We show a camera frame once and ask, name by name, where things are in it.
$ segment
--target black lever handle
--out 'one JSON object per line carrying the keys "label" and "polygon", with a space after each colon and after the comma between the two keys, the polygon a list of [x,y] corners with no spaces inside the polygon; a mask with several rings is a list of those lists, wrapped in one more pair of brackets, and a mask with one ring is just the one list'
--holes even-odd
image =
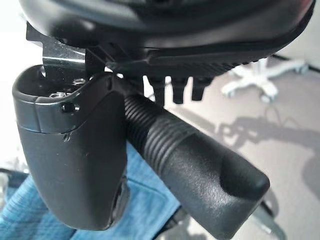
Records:
{"label": "black lever handle", "polygon": [[270,187],[267,176],[149,99],[125,99],[129,141],[186,211],[218,239],[231,239]]}

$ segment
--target black plastic tab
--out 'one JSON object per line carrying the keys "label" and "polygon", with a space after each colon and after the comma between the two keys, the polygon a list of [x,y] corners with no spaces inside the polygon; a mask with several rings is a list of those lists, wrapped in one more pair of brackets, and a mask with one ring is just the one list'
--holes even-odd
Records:
{"label": "black plastic tab", "polygon": [[184,103],[185,87],[188,83],[188,77],[172,77],[171,84],[173,88],[173,102],[175,104]]}
{"label": "black plastic tab", "polygon": [[192,101],[202,101],[205,88],[213,82],[213,77],[194,77],[192,86]]}
{"label": "black plastic tab", "polygon": [[148,80],[153,87],[155,102],[163,107],[165,105],[166,77],[148,76]]}

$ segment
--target floor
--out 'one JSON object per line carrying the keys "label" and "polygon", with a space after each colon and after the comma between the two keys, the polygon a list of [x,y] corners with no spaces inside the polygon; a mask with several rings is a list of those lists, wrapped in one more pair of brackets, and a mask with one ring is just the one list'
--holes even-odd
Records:
{"label": "floor", "polygon": [[[278,60],[272,59],[271,65]],[[235,76],[217,77],[202,102],[192,102],[189,81],[185,104],[173,105],[167,88],[166,106],[207,135],[243,155],[270,178],[266,201],[289,240],[320,239],[320,74],[288,72],[274,82],[279,96],[272,104],[260,101],[250,87],[229,99],[220,92]],[[193,219],[171,230],[163,239],[214,239]],[[250,218],[235,240],[276,239]]]}

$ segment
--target rubber grip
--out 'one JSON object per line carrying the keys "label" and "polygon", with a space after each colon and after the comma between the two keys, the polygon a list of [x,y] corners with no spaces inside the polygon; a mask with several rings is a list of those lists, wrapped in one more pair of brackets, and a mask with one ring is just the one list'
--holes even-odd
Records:
{"label": "rubber grip", "polygon": [[125,99],[128,139],[185,210],[231,239],[262,201],[268,177],[243,157],[149,99]]}

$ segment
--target screw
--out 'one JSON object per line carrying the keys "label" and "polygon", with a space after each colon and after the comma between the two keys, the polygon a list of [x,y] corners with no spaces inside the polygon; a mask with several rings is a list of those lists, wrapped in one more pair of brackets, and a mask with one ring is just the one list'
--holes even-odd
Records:
{"label": "screw", "polygon": [[49,98],[63,98],[65,97],[67,94],[65,92],[54,92],[54,93],[51,93],[49,95]]}
{"label": "screw", "polygon": [[83,85],[86,83],[86,80],[84,78],[78,78],[78,79],[75,79],[73,80],[73,85]]}

